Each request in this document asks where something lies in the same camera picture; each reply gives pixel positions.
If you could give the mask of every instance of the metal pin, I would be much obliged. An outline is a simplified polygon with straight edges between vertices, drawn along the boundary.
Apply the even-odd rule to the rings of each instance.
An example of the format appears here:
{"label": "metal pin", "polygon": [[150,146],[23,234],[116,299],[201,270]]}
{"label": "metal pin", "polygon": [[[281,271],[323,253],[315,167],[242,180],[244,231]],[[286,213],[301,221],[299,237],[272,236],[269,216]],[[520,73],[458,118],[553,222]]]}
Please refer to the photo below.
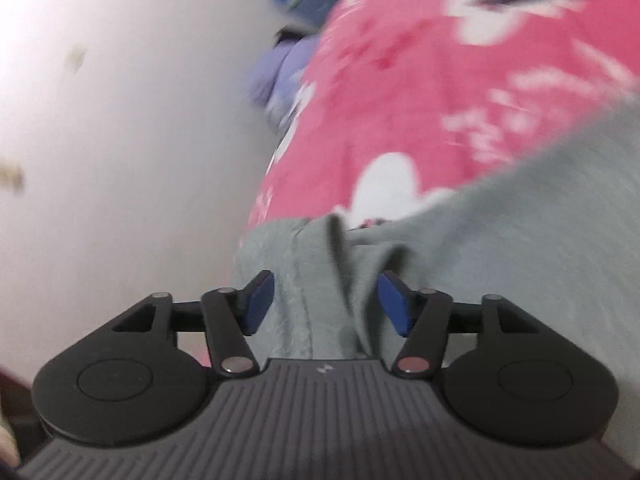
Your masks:
{"label": "metal pin", "polygon": [[248,357],[227,357],[222,361],[222,368],[230,374],[243,374],[254,367],[254,362]]}
{"label": "metal pin", "polygon": [[398,361],[398,369],[405,374],[420,374],[429,369],[429,362],[422,357],[403,357]]}

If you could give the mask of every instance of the white wall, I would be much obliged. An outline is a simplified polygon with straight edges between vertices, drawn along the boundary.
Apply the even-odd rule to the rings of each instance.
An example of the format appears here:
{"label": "white wall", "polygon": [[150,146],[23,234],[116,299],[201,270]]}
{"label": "white wall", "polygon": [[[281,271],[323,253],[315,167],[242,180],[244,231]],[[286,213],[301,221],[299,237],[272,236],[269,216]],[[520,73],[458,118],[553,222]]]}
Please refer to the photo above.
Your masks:
{"label": "white wall", "polygon": [[[0,0],[0,367],[30,380],[156,290],[225,283],[274,149],[242,77],[267,0]],[[86,48],[82,67],[65,66]]]}

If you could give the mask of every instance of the logo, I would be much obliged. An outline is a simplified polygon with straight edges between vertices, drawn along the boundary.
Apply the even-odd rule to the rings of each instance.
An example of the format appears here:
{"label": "logo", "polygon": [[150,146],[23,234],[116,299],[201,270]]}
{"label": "logo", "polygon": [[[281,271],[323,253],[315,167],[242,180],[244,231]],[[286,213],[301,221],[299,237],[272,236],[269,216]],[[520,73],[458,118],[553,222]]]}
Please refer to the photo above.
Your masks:
{"label": "logo", "polygon": [[332,371],[334,369],[334,367],[332,367],[331,365],[328,364],[324,364],[318,368],[316,368],[316,370],[318,370],[321,374],[327,374],[330,371]]}

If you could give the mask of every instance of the black device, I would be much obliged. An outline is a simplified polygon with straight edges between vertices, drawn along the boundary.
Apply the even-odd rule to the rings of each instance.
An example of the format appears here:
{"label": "black device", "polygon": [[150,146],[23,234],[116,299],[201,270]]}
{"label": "black device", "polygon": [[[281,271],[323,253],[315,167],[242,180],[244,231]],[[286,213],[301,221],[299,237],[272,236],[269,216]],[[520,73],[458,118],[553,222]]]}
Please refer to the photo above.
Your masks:
{"label": "black device", "polygon": [[[273,293],[267,270],[200,301],[155,293],[53,358],[32,392],[50,439],[12,478],[638,478],[599,440],[618,400],[611,373],[505,298],[455,303],[385,272],[380,304],[406,337],[390,369],[260,370],[245,337]],[[206,334],[210,368],[176,347],[192,331]],[[450,333],[478,345],[442,367]]]}

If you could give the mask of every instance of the pink bedding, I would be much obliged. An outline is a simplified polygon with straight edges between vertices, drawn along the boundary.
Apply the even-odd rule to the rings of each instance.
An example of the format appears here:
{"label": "pink bedding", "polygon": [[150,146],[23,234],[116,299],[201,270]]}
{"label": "pink bedding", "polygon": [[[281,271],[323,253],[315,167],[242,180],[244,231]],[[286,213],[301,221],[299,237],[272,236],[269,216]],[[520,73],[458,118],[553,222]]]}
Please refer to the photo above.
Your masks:
{"label": "pink bedding", "polygon": [[640,74],[640,0],[342,0],[249,226],[397,219],[561,138]]}

